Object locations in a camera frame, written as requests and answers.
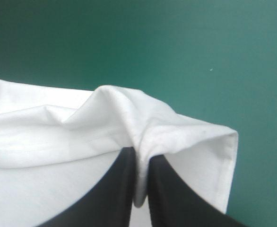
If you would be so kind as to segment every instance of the black curved edge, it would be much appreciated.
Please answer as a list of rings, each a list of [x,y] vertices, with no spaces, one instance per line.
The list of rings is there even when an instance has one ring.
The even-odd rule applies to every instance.
[[[150,159],[148,201],[153,227],[244,227],[198,196],[164,155]]]
[[[134,148],[123,148],[80,200],[39,227],[128,227],[135,179]]]

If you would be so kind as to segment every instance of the green wall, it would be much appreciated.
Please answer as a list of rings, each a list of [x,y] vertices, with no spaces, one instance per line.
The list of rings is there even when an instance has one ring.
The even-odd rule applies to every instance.
[[[0,0],[0,79],[138,88],[238,130],[228,214],[277,227],[277,0]]]

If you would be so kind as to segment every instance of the white fabric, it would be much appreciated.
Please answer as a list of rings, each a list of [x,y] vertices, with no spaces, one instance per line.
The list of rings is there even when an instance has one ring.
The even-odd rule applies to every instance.
[[[165,154],[192,189],[225,212],[237,143],[235,130],[177,114],[140,90],[0,80],[0,226],[34,226],[55,216],[130,146],[138,162],[137,207],[146,196],[149,159]]]

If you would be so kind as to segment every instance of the white surface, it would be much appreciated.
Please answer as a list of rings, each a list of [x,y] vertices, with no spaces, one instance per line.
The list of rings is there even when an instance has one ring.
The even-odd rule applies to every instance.
[[[140,90],[100,86],[92,92],[0,80],[0,226],[32,226],[64,210],[110,167],[113,150],[130,146],[138,161],[137,207],[146,195],[149,159],[166,154],[189,186],[225,212],[237,141],[236,131],[177,114]],[[89,162],[90,169],[79,171],[73,167],[78,162]],[[76,184],[65,168],[70,176],[77,174]],[[33,175],[36,169],[41,177]],[[11,177],[18,171],[22,174]],[[91,171],[97,177],[89,185],[81,182]],[[68,196],[51,199],[49,193],[58,191]],[[47,210],[47,216],[33,216],[37,209]]]

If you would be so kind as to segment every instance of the green backdrop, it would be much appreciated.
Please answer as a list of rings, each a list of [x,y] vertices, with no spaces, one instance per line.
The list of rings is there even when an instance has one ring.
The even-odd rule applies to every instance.
[[[277,0],[0,0],[0,79],[137,88],[238,130],[227,213],[277,227]]]

